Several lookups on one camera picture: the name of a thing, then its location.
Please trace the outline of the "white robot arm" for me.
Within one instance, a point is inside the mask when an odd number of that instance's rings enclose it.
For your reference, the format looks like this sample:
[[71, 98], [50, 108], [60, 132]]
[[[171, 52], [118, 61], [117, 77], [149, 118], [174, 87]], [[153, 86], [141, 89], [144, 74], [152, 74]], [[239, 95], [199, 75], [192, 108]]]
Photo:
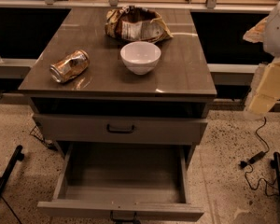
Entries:
[[251, 43], [263, 43], [265, 52], [273, 60], [256, 69], [245, 101], [245, 116], [259, 119], [280, 100], [280, 1], [270, 14], [246, 31], [243, 39]]

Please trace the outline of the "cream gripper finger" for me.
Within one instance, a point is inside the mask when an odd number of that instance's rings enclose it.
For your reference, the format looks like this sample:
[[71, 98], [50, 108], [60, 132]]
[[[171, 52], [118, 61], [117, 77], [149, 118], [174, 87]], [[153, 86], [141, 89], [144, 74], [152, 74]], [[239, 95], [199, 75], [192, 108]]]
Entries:
[[264, 31], [268, 18], [265, 17], [259, 21], [255, 26], [245, 32], [243, 40], [251, 43], [262, 43], [264, 40]]
[[280, 100], [280, 58], [269, 63], [247, 110], [255, 115], [264, 115]]

